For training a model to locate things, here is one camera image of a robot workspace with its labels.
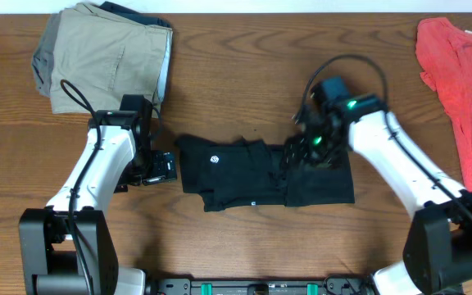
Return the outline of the black pants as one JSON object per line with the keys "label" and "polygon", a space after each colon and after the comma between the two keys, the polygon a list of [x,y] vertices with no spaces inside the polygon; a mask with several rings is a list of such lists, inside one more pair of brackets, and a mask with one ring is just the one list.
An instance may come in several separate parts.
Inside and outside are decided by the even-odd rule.
{"label": "black pants", "polygon": [[346,152],[330,166],[309,164],[302,135],[283,145],[263,140],[215,143],[181,135],[179,165],[183,191],[202,197],[205,212],[232,207],[354,203],[351,167]]}

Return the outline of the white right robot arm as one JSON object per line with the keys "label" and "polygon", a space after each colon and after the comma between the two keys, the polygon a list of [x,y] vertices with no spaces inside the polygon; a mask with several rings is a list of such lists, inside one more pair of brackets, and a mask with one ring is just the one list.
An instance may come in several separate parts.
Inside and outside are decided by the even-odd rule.
{"label": "white right robot arm", "polygon": [[303,103],[286,164],[329,167],[346,150],[364,157],[411,218],[402,259],[364,279],[359,294],[441,294],[472,280],[472,191],[445,174],[374,94]]}

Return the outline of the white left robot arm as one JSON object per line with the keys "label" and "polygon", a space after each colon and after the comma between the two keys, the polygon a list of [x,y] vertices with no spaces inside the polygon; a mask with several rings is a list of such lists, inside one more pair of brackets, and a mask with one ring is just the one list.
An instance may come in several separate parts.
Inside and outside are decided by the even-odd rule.
{"label": "white left robot arm", "polygon": [[145,271],[121,267],[106,214],[115,193],[177,178],[175,157],[153,151],[150,111],[97,111],[69,178],[19,221],[28,294],[148,294]]}

